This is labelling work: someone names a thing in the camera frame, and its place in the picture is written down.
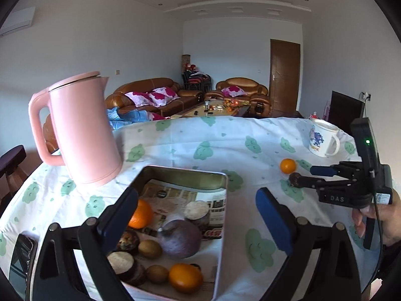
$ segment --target kettle lid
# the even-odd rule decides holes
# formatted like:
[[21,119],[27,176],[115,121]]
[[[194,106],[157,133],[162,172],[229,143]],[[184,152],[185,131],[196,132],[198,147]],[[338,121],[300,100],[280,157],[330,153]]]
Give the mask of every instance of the kettle lid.
[[65,86],[67,84],[71,84],[74,81],[86,79],[89,77],[95,77],[95,76],[99,76],[99,75],[100,75],[99,71],[92,71],[92,72],[85,72],[85,73],[77,74],[76,76],[72,76],[67,79],[63,79],[63,80],[51,85],[49,87],[49,91],[52,91],[53,89],[59,88],[61,86]]

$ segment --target newspaper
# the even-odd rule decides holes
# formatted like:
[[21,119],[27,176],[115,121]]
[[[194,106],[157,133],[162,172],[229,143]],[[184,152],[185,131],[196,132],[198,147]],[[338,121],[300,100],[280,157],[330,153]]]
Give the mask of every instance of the newspaper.
[[139,286],[141,290],[180,301],[210,301],[213,298],[217,269],[221,258],[224,214],[226,204],[226,190],[198,190],[181,187],[157,180],[149,181],[140,196],[153,209],[154,220],[151,225],[136,230],[139,238],[157,239],[157,229],[174,219],[184,219],[185,206],[196,200],[203,200],[210,207],[209,225],[202,230],[203,240],[200,250],[192,257],[177,259],[163,254],[160,258],[149,260],[141,255],[136,256],[141,264],[148,268],[151,265],[162,265],[170,269],[176,263],[197,264],[200,266],[204,282],[199,292],[187,295],[174,290],[170,284],[155,285],[146,282]]

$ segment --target door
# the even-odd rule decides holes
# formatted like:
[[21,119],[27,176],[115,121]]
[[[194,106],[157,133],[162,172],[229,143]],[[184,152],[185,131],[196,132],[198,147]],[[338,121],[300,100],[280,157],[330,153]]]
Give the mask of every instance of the door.
[[270,40],[270,100],[275,111],[294,113],[297,107],[301,45]]

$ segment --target blue cloth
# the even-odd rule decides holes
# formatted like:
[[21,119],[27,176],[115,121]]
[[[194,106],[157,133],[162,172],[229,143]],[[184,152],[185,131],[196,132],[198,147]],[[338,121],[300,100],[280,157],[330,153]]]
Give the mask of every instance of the blue cloth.
[[144,110],[132,110],[125,114],[118,114],[117,111],[118,107],[107,110],[107,116],[109,118],[110,125],[113,127],[113,130],[117,130],[128,124],[150,121],[148,113]]

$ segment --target black phone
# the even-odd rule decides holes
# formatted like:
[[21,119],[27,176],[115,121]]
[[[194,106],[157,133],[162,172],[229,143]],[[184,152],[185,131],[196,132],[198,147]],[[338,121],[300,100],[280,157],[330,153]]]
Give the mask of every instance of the black phone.
[[30,286],[33,262],[38,242],[24,234],[19,234],[11,258],[9,283],[22,300],[30,300]]

